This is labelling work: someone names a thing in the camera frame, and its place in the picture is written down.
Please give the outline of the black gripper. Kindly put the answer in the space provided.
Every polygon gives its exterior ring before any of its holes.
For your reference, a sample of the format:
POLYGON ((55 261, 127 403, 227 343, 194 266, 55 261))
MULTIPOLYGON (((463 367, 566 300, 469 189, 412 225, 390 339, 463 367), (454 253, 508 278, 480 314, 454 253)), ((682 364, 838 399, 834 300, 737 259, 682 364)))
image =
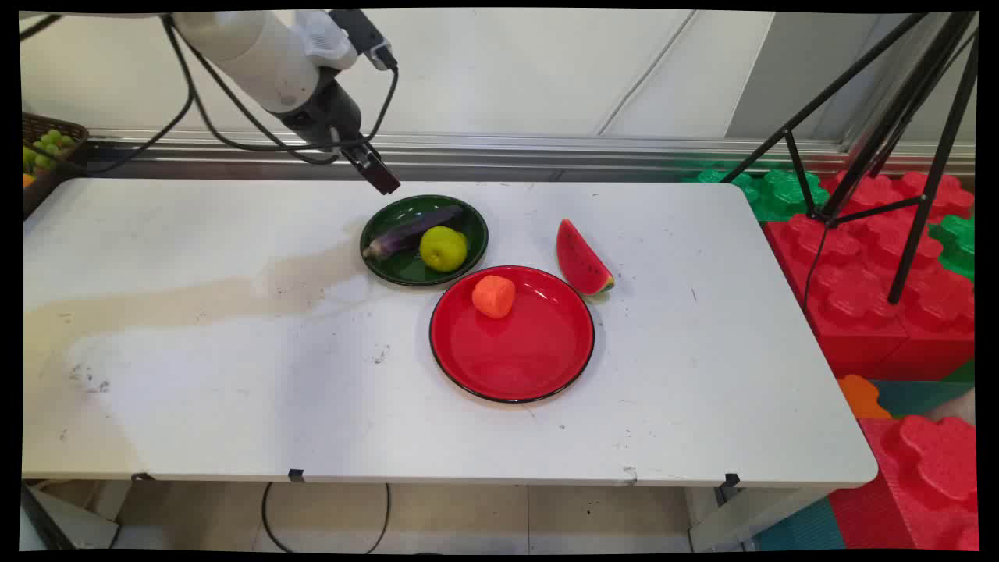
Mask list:
POLYGON ((321 69, 309 100, 294 110, 272 112, 282 124, 317 151, 340 154, 354 167, 361 178, 381 194, 393 194, 400 181, 389 170, 371 143, 363 143, 361 110, 353 98, 338 83, 339 70, 321 69), (339 149, 333 145, 353 141, 339 149))

